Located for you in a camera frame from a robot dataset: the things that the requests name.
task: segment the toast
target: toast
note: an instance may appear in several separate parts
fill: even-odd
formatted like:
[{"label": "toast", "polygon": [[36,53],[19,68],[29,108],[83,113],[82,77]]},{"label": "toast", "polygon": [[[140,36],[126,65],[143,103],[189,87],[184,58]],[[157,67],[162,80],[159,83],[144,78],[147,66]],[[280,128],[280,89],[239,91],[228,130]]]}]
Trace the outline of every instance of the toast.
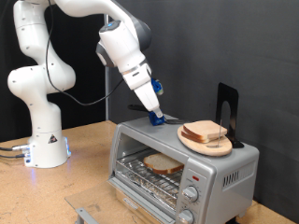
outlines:
[{"label": "toast", "polygon": [[158,175],[173,174],[184,168],[184,164],[163,153],[153,154],[143,159],[144,164]]},{"label": "toast", "polygon": [[[201,120],[194,123],[185,123],[183,130],[194,138],[207,140],[219,137],[220,125],[211,120]],[[221,127],[221,136],[226,134],[227,129]]]},{"label": "toast", "polygon": [[181,131],[181,135],[189,140],[192,140],[193,142],[198,142],[198,143],[209,143],[210,141],[217,139],[217,138],[207,138],[207,139],[201,140],[201,139],[196,138],[188,133],[185,133],[184,131]]}]

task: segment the wooden plate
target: wooden plate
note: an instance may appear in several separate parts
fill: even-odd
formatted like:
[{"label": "wooden plate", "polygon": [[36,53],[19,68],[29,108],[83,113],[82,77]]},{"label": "wooden plate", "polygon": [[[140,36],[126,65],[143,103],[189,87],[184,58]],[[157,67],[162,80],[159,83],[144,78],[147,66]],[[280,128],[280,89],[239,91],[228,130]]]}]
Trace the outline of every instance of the wooden plate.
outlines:
[{"label": "wooden plate", "polygon": [[221,137],[219,143],[220,147],[216,147],[216,145],[218,144],[218,139],[205,144],[197,143],[183,137],[181,135],[181,131],[183,131],[183,126],[178,128],[179,140],[189,149],[192,149],[193,151],[199,152],[201,154],[208,156],[225,156],[231,153],[233,149],[231,141],[225,136]]}]

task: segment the toaster oven rack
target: toaster oven rack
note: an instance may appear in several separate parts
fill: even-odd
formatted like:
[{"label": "toaster oven rack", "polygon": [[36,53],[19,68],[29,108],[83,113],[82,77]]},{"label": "toaster oven rack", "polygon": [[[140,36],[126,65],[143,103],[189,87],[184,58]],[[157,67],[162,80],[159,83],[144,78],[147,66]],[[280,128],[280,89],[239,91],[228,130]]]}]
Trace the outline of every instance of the toaster oven rack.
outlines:
[{"label": "toaster oven rack", "polygon": [[118,160],[117,164],[123,168],[121,174],[175,210],[183,171],[171,175],[157,175],[152,172],[151,168],[145,166],[144,157],[145,153],[140,153],[140,156],[134,156],[131,160],[127,160],[127,158]]}]

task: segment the toaster oven knob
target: toaster oven knob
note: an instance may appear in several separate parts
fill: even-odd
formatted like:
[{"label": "toaster oven knob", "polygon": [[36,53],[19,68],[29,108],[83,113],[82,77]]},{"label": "toaster oven knob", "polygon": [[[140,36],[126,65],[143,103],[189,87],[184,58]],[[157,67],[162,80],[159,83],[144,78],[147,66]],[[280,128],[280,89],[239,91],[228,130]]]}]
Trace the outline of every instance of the toaster oven knob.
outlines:
[{"label": "toaster oven knob", "polygon": [[188,210],[184,210],[179,213],[178,219],[181,224],[192,224],[194,221],[193,214]]},{"label": "toaster oven knob", "polygon": [[194,187],[187,187],[182,191],[182,195],[190,203],[196,202],[198,198],[197,190]]}]

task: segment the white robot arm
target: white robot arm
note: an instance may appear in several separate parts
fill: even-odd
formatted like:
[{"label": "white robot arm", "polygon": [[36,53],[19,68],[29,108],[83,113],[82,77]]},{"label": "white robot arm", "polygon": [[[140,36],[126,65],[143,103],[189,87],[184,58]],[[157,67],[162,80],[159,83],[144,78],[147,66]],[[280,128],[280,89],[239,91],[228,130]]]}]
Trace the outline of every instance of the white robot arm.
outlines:
[{"label": "white robot arm", "polygon": [[[103,65],[119,68],[124,80],[134,90],[140,101],[163,117],[157,96],[151,86],[151,70],[141,50],[150,45],[150,29],[142,21],[113,0],[50,0],[66,14],[84,17],[105,13],[114,19],[100,30],[101,40],[96,52]],[[38,65],[14,70],[8,77],[8,87],[20,97],[30,110],[33,135],[28,141],[30,159],[26,166],[50,168],[67,160],[67,145],[62,135],[61,112],[57,105],[48,102],[47,94],[61,91],[75,85],[74,70],[64,63],[50,44],[48,68],[46,52],[49,40],[44,19],[49,0],[19,0],[14,6],[14,21],[21,51],[33,58]]]}]

